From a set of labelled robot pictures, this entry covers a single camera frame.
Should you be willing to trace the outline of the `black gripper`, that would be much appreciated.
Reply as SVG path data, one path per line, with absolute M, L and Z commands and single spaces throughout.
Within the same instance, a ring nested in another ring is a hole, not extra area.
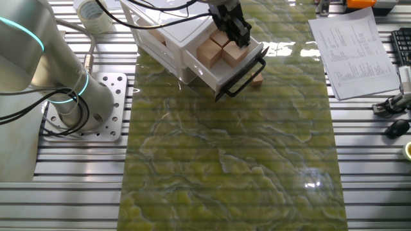
M 243 19 L 240 2 L 210 2 L 208 6 L 214 23 L 219 30 L 225 31 L 230 41 L 239 48 L 250 44 L 251 25 Z

